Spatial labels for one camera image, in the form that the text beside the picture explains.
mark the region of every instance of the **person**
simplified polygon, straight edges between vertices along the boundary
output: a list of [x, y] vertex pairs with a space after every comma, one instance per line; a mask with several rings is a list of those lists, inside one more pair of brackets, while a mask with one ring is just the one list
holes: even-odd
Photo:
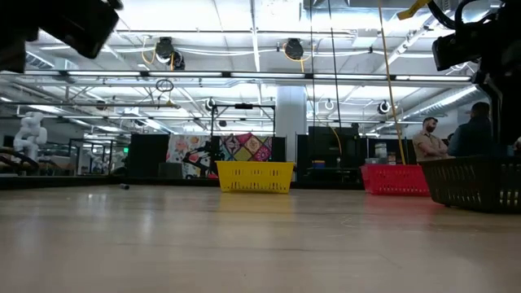
[[491, 155], [493, 153], [493, 128], [488, 118], [490, 106], [475, 103], [471, 109], [471, 119], [460, 125], [449, 145], [449, 155], [454, 157], [470, 155]]
[[422, 131], [414, 135], [413, 144], [417, 162], [447, 158], [447, 146], [440, 138], [432, 134], [437, 125], [436, 118], [425, 118]]

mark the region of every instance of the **black basket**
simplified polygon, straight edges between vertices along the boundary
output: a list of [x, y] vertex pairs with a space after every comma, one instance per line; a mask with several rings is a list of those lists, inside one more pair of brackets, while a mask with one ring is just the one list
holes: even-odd
[[421, 165], [437, 203], [480, 212], [521, 213], [519, 157], [466, 157]]

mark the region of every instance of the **white column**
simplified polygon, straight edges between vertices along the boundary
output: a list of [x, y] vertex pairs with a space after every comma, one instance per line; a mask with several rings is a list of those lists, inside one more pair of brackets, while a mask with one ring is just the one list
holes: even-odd
[[296, 135], [306, 134], [306, 97], [303, 86], [279, 86], [275, 108], [275, 135], [286, 138], [286, 161], [296, 162]]

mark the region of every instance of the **shirt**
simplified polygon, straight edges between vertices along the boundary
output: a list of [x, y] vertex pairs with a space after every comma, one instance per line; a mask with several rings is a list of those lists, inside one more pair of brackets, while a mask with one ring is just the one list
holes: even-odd
[[441, 150], [442, 148], [445, 148], [445, 144], [441, 139], [439, 139], [432, 133], [428, 133], [422, 130], [420, 131], [420, 133], [413, 136], [414, 153], [416, 153], [417, 162], [424, 162], [428, 160], [440, 160], [446, 158], [446, 156], [433, 156], [426, 154], [419, 147], [420, 143], [426, 143], [428, 146], [432, 147], [435, 150]]
[[449, 155], [491, 155], [494, 152], [492, 124], [487, 117], [474, 117], [460, 125], [449, 144]]

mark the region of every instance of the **black cable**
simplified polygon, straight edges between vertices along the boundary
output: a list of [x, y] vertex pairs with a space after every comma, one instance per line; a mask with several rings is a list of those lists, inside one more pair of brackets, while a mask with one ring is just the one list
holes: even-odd
[[456, 23], [451, 20], [445, 13], [436, 5], [434, 1], [430, 1], [427, 6], [431, 10], [432, 15], [446, 28], [456, 29]]
[[[313, 74], [313, 79], [311, 80], [313, 83], [313, 128], [316, 127], [316, 119], [317, 119], [317, 111], [316, 111], [316, 91], [315, 91], [315, 59], [314, 59], [314, 50], [313, 50], [313, 5], [309, 7], [309, 27], [311, 34], [311, 73]], [[315, 160], [315, 156], [317, 155], [317, 135], [315, 134], [317, 131], [314, 129], [311, 139], [313, 140], [313, 159]]]
[[[331, 45], [333, 46], [333, 69], [335, 70], [335, 88], [336, 88], [336, 111], [339, 116], [339, 132], [342, 135], [342, 118], [340, 117], [340, 97], [339, 97], [339, 79], [337, 78], [338, 72], [336, 71], [336, 53], [335, 53], [335, 35], [333, 34], [333, 16], [331, 14], [331, 0], [327, 0], [327, 9], [329, 10], [329, 19], [331, 22]], [[340, 178], [344, 182], [344, 174], [342, 173], [343, 166], [343, 152], [340, 150]]]

